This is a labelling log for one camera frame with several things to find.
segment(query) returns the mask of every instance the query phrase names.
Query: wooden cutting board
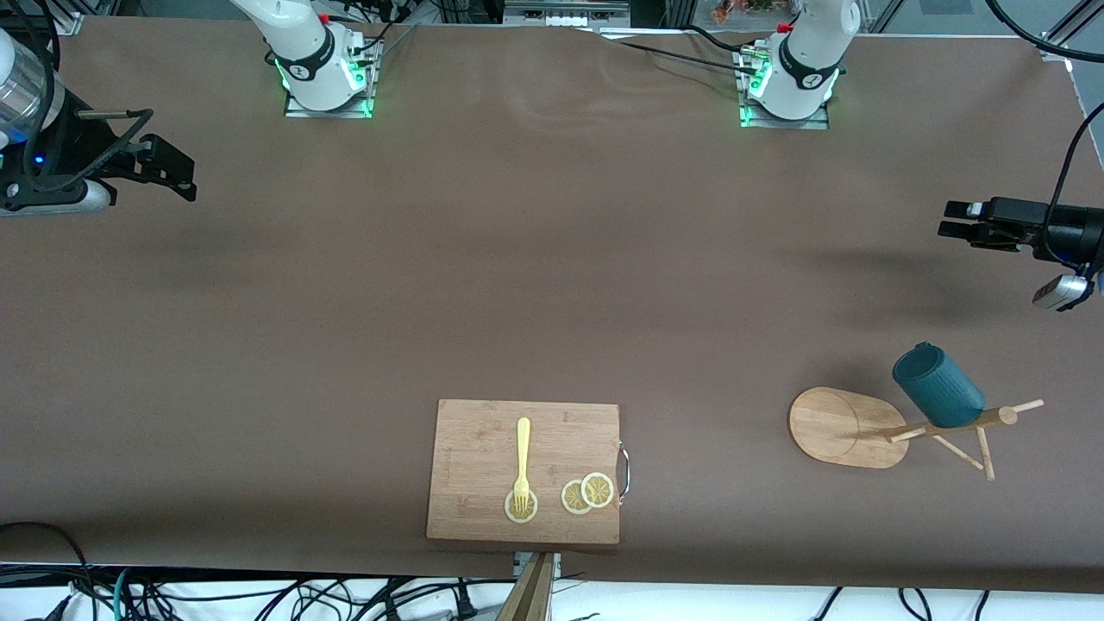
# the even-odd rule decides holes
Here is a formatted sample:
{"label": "wooden cutting board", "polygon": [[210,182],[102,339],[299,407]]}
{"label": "wooden cutting board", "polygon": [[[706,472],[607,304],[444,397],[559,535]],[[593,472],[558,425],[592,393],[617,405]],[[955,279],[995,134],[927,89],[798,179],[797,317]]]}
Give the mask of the wooden cutting board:
{"label": "wooden cutting board", "polygon": [[[526,524],[506,517],[503,504],[518,476],[518,419],[531,421],[529,485],[537,515]],[[620,409],[595,403],[466,401],[437,404],[437,435],[429,483],[431,539],[537,544],[616,544],[620,507],[615,497],[585,515],[560,502],[563,486],[592,472],[617,490]]]}

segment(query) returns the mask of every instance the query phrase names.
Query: metal handle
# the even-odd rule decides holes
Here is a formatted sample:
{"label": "metal handle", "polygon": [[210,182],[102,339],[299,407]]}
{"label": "metal handle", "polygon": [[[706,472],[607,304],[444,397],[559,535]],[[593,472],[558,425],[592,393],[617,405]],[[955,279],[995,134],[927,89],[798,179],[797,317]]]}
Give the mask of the metal handle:
{"label": "metal handle", "polygon": [[629,466],[628,463],[628,449],[625,448],[624,440],[617,440],[617,449],[620,451],[620,454],[625,457],[625,488],[622,490],[620,495],[617,497],[617,506],[619,507],[625,504],[625,496],[628,494],[628,487],[633,483],[633,469]]}

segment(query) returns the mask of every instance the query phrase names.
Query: robotic arm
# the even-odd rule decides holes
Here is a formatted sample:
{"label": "robotic arm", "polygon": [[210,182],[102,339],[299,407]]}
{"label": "robotic arm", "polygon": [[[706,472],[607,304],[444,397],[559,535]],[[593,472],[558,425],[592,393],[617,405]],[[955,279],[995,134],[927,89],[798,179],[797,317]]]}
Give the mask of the robotic arm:
{"label": "robotic arm", "polygon": [[288,93],[304,107],[332,110],[364,91],[364,35],[323,21],[310,0],[230,0],[261,29]]}
{"label": "robotic arm", "polygon": [[766,40],[763,77],[749,94],[779,118],[813,116],[831,97],[839,62],[861,21],[856,0],[806,0],[793,30]]}
{"label": "robotic arm", "polygon": [[1047,283],[1031,299],[1041,308],[1069,310],[1092,296],[1094,277],[1104,267],[1104,209],[1057,204],[1048,217],[1048,208],[1044,202],[1001,197],[949,201],[944,218],[975,223],[941,222],[940,235],[1005,252],[1028,245],[1039,261],[1072,266],[1073,274]]}
{"label": "robotic arm", "polygon": [[[155,134],[131,141],[153,110],[92,109],[65,88],[29,31],[38,53],[0,31],[0,217],[102,211],[115,204],[116,190],[105,182],[112,178],[195,200],[188,156]],[[116,136],[112,118],[134,120]]]}

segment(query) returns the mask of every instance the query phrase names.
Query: white robotic arm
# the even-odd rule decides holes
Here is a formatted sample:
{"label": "white robotic arm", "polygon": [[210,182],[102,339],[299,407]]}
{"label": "white robotic arm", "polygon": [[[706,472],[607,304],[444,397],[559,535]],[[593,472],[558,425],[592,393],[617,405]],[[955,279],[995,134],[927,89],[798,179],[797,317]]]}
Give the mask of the white robotic arm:
{"label": "white robotic arm", "polygon": [[781,118],[811,116],[831,96],[839,61],[861,21],[856,0],[806,0],[793,31],[766,40],[769,65],[751,96]]}
{"label": "white robotic arm", "polygon": [[323,23],[310,0],[230,0],[261,29],[293,97],[312,110],[331,110],[367,87],[359,62],[364,35]]}

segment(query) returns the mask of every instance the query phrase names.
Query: lemon slice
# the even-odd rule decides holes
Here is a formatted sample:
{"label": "lemon slice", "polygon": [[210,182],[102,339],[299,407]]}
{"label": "lemon slice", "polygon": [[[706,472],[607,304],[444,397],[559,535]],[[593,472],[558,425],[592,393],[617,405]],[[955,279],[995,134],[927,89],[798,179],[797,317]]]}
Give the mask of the lemon slice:
{"label": "lemon slice", "polygon": [[583,499],[582,478],[569,481],[563,486],[563,492],[560,492],[560,502],[563,503],[563,508],[575,515],[583,515],[591,511],[591,505],[586,504],[586,501]]}
{"label": "lemon slice", "polygon": [[583,501],[596,509],[614,499],[614,482],[601,472],[592,472],[584,476],[580,486],[583,490]]}
{"label": "lemon slice", "polygon": [[529,491],[529,511],[522,515],[513,513],[513,491],[511,490],[506,495],[506,503],[502,505],[506,509],[506,517],[510,518],[510,522],[517,522],[518,524],[524,524],[537,515],[537,494],[533,491]]}

